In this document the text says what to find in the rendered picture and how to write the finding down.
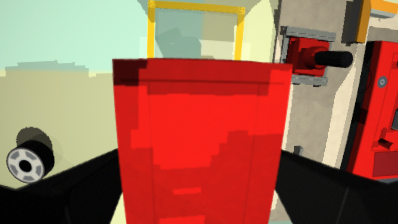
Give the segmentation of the black toy car wheel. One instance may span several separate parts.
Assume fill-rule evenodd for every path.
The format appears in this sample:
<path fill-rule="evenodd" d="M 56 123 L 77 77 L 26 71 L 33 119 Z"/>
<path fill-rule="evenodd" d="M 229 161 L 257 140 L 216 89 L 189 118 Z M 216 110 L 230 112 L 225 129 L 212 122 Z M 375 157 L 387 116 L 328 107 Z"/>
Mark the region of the black toy car wheel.
<path fill-rule="evenodd" d="M 9 151 L 6 159 L 10 173 L 23 183 L 42 180 L 53 169 L 55 159 L 46 144 L 27 140 Z"/>

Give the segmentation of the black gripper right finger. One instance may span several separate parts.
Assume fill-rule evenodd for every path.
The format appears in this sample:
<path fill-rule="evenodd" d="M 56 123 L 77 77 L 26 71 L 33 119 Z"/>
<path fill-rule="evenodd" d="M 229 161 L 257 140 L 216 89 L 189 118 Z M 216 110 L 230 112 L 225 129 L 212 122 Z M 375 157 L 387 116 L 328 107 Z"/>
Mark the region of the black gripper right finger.
<path fill-rule="evenodd" d="M 387 184 L 281 149 L 274 189 L 292 224 L 398 224 L 398 180 Z"/>

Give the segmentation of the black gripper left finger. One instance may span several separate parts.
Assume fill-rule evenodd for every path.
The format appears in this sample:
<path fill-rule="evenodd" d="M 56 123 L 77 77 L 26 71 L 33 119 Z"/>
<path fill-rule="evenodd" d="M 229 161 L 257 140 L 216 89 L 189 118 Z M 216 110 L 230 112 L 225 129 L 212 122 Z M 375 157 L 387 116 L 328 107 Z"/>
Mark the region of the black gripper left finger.
<path fill-rule="evenodd" d="M 0 224 L 111 224 L 122 180 L 118 148 L 28 185 L 0 185 Z"/>

